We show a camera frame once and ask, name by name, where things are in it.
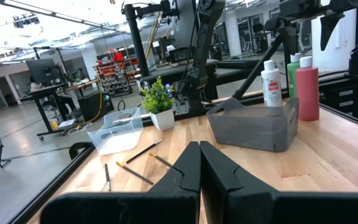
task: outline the green bottle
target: green bottle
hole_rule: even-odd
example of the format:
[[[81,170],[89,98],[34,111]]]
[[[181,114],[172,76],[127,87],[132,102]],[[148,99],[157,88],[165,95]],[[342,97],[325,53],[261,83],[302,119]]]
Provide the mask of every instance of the green bottle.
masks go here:
[[[290,89],[290,98],[296,98],[295,70],[301,67],[301,65],[299,64],[300,57],[301,57],[301,53],[296,53],[295,55],[291,55],[291,63],[287,65],[288,88]]]

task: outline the bottle cap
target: bottle cap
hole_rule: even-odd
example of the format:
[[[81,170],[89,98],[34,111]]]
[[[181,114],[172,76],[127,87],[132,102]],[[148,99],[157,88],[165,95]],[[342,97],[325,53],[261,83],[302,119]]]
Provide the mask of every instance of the bottle cap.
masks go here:
[[[299,62],[301,58],[301,53],[296,53],[295,55],[291,55],[291,62]]]
[[[303,58],[299,59],[299,62],[301,64],[301,68],[312,67],[313,66],[313,57],[312,56],[303,57]]]
[[[273,60],[268,60],[268,61],[264,62],[264,65],[265,65],[266,71],[275,69]]]

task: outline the gray plastic bin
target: gray plastic bin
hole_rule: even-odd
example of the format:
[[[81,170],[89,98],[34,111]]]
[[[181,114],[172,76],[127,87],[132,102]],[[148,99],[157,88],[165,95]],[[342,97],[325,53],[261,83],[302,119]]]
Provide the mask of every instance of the gray plastic bin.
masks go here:
[[[298,132],[298,113],[297,98],[283,107],[242,106],[231,98],[206,114],[220,144],[283,152]]]

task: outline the white bottle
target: white bottle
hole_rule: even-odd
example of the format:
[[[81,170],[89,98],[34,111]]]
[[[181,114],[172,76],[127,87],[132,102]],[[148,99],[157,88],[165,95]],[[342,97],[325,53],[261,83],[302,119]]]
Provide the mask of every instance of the white bottle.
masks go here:
[[[274,61],[264,62],[265,70],[262,75],[265,106],[283,106],[281,96],[280,72],[274,67]]]

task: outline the potted plant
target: potted plant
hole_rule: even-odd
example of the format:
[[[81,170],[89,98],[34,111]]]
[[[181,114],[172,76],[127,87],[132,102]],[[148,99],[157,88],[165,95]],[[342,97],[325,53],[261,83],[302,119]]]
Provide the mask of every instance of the potted plant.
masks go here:
[[[172,110],[175,99],[171,98],[172,90],[172,86],[162,84],[161,77],[157,78],[151,89],[142,90],[145,95],[142,104],[150,112],[154,126],[160,131],[173,128],[175,123]]]

